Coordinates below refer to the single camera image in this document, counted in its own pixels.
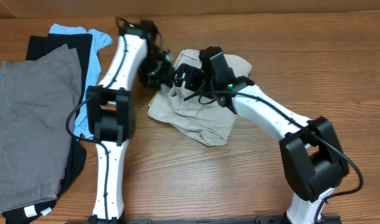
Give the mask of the beige cotton shorts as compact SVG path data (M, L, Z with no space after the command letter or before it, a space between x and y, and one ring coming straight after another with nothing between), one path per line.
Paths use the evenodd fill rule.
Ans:
M161 85L148 105L148 116L172 124L183 134L207 146L227 144L236 115L216 102L207 104L205 97L184 101L192 93L184 86Z

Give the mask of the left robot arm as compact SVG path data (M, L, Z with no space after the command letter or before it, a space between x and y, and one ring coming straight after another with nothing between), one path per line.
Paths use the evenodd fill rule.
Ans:
M118 47L97 86L89 86L89 131L98 155L97 196L89 223L121 223L124 214L123 170L126 149L136 128L133 82L155 90L173 85L170 52L156 45L161 36L153 21L132 24L118 18Z

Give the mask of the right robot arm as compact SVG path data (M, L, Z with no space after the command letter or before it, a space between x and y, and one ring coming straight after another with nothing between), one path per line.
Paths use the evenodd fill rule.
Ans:
M267 96L232 65L220 47L181 52L174 63L174 84L205 96L234 114L247 118L277 141L286 181L293 190L282 215L259 216L256 223L341 223L322 210L349 174L333 125L324 117L310 119L292 112Z

